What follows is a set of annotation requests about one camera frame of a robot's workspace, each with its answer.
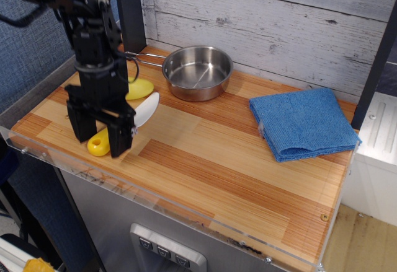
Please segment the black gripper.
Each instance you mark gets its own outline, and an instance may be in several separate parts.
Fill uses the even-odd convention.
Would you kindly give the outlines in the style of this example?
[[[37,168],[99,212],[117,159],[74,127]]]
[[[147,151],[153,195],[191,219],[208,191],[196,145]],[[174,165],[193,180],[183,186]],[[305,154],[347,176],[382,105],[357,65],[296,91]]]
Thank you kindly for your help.
[[[110,154],[119,157],[132,146],[135,111],[125,99],[128,71],[124,59],[116,58],[105,66],[76,63],[80,85],[65,87],[69,95],[68,116],[79,142],[97,133],[96,121],[107,124]]]

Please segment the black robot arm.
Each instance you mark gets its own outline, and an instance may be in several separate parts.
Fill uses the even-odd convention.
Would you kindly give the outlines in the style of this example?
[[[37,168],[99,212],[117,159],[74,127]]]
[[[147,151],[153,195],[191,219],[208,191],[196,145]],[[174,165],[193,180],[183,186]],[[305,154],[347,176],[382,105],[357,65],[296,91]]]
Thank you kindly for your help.
[[[26,27],[46,8],[62,22],[75,54],[80,85],[66,86],[68,116],[77,139],[97,133],[97,121],[106,124],[112,157],[130,149],[136,112],[127,103],[129,91],[126,54],[119,51],[121,31],[110,0],[24,0],[37,4],[27,16],[1,20]]]

